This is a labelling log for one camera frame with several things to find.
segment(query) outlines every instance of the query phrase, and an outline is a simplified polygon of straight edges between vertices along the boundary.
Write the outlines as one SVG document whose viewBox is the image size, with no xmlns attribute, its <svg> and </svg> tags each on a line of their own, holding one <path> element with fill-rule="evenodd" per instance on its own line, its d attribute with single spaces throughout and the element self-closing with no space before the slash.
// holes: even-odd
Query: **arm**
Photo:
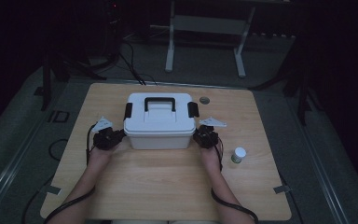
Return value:
<svg viewBox="0 0 358 224">
<path fill-rule="evenodd" d="M 84 171 L 83 175 L 77 181 L 75 187 L 71 193 L 65 199 L 64 203 L 70 202 L 80 196 L 88 193 L 96 185 L 100 175 L 110 162 L 113 151 L 116 148 L 110 150 L 100 150 L 97 147 L 94 148 L 89 154 L 89 165 Z M 86 214 L 91 202 L 91 197 L 76 203 L 53 217 L 48 224 L 52 223 L 83 223 L 86 219 Z"/>
<path fill-rule="evenodd" d="M 220 164 L 214 148 L 202 148 L 201 160 L 209 177 L 214 193 L 223 201 L 241 205 L 220 172 Z M 217 203 L 217 212 L 223 224 L 254 224 L 248 215 L 236 209 Z"/>
</svg>

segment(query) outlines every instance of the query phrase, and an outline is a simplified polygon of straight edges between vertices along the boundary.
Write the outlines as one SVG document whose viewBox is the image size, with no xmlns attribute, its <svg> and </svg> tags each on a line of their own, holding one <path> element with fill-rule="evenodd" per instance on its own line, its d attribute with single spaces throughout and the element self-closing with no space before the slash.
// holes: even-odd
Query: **light wood surface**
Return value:
<svg viewBox="0 0 358 224">
<path fill-rule="evenodd" d="M 89 88 L 51 184 L 62 190 L 47 195 L 42 217 L 63 202 L 86 168 L 89 127 L 104 116 L 113 121 L 114 130 L 122 129 L 125 104 L 133 92 L 189 93 L 199 105 L 197 124 L 209 117 L 226 122 L 226 128 L 215 128 L 225 149 L 222 173 L 241 204 L 260 220 L 291 217 L 286 196 L 273 190 L 282 182 L 250 91 L 101 83 Z M 201 104 L 202 96 L 211 102 Z M 239 164 L 230 159 L 236 147 L 247 151 Z M 125 137 L 97 184 L 89 218 L 218 220 L 197 143 L 191 140 L 186 149 L 136 150 Z"/>
</svg>

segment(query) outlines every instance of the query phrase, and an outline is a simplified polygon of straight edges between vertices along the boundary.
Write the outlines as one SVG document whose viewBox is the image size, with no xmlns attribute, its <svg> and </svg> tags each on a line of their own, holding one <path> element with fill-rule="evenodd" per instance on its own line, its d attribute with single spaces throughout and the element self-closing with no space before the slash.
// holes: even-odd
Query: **storage box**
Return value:
<svg viewBox="0 0 358 224">
<path fill-rule="evenodd" d="M 127 102 L 124 132 L 135 149 L 187 148 L 198 116 L 187 93 L 137 92 Z"/>
</svg>

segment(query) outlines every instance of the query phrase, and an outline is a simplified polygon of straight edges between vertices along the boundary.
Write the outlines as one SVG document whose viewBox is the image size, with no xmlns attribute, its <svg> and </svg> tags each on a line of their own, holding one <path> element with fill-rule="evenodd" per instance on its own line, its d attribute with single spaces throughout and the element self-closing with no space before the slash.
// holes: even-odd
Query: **small white bottle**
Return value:
<svg viewBox="0 0 358 224">
<path fill-rule="evenodd" d="M 235 148 L 234 153 L 231 156 L 231 160 L 235 163 L 240 163 L 246 156 L 246 151 L 243 147 Z"/>
</svg>

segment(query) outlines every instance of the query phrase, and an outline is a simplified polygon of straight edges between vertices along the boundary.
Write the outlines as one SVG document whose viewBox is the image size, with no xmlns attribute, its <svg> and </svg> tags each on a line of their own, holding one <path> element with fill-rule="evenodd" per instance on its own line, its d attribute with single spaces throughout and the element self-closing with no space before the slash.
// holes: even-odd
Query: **box lid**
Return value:
<svg viewBox="0 0 358 224">
<path fill-rule="evenodd" d="M 197 104 L 187 93 L 137 92 L 128 99 L 124 131 L 127 135 L 182 135 L 196 129 Z"/>
</svg>

